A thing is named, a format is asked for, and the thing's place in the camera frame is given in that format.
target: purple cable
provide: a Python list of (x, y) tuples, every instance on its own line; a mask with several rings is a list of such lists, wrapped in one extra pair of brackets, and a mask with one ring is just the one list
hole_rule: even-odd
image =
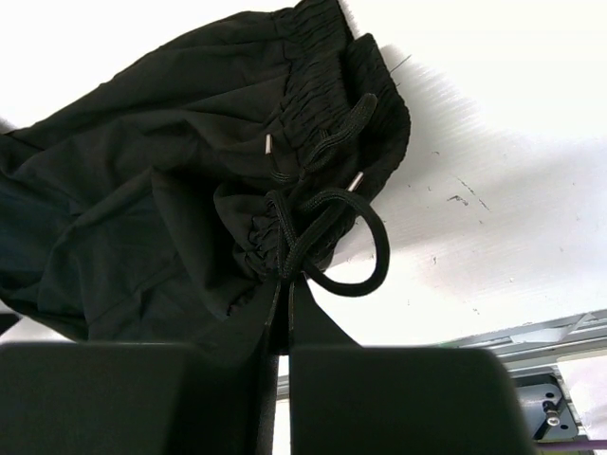
[(536, 447), (549, 452), (562, 452), (568, 450), (602, 450), (607, 449), (606, 439), (593, 441), (567, 441), (560, 443), (537, 443)]

